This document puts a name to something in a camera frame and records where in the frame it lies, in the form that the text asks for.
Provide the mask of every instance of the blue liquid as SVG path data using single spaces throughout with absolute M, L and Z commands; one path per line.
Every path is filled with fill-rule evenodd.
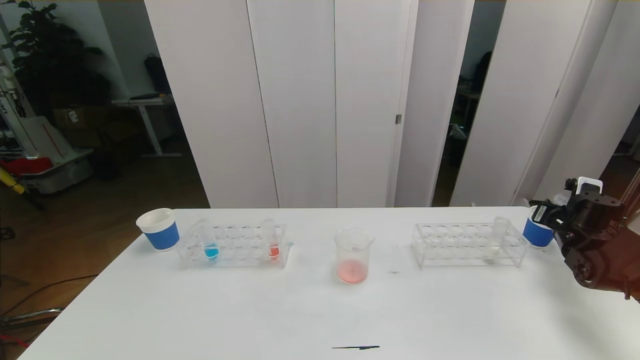
M 217 247 L 211 247 L 211 248 L 204 248 L 204 254 L 205 256 L 207 256 L 210 259 L 214 259 L 216 257 L 218 257 L 218 248 Z

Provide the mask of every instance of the pink liquid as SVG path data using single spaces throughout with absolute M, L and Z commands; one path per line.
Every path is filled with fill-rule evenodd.
M 357 260 L 345 260 L 338 264 L 338 277 L 347 284 L 358 284 L 367 278 L 367 267 Z

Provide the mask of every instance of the test tube rack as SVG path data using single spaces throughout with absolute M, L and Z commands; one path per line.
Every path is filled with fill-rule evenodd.
M 177 252 L 182 268 L 284 268 L 292 246 L 285 230 L 283 224 L 265 229 L 200 220 L 180 236 Z
M 511 225 L 498 247 L 489 236 L 492 223 L 415 224 L 411 248 L 419 268 L 425 266 L 516 266 L 519 267 L 529 242 Z

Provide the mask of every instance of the black mark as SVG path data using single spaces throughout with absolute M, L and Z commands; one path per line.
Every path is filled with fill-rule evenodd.
M 379 346 L 375 345 L 372 347 L 332 347 L 332 348 L 357 348 L 358 350 L 369 350 L 370 348 L 378 348 Z

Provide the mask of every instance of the potted plant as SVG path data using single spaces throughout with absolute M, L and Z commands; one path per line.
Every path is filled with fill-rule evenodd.
M 3 4 L 16 3 L 8 0 Z M 102 56 L 97 47 L 87 47 L 77 32 L 58 22 L 52 3 L 36 9 L 31 1 L 19 1 L 26 13 L 20 26 L 9 32 L 11 41 L 3 48 L 14 47 L 15 76 L 37 115 L 51 115 L 55 107 L 71 104 L 106 104 L 111 98 L 111 84 L 90 66 L 94 57 Z

